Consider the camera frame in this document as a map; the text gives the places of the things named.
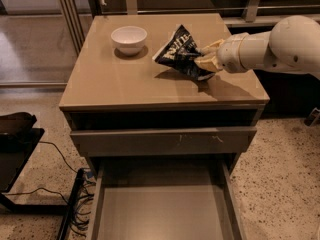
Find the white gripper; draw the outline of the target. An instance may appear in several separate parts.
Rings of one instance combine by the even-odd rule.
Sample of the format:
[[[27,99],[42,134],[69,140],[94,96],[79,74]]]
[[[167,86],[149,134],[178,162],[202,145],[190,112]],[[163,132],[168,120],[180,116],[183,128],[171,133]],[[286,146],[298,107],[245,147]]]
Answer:
[[[199,68],[210,72],[219,72],[223,69],[228,73],[245,73],[248,69],[241,63],[240,48],[247,36],[248,33],[231,35],[226,40],[219,39],[200,48],[199,52],[206,56],[197,57],[194,62]]]

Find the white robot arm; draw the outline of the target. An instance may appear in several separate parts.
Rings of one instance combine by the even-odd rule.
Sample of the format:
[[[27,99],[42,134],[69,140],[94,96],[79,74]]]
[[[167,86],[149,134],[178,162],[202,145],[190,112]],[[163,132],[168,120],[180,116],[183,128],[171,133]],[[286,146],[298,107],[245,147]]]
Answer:
[[[198,67],[211,72],[251,69],[320,78],[320,24],[305,16],[280,20],[271,31],[231,35],[199,49]]]

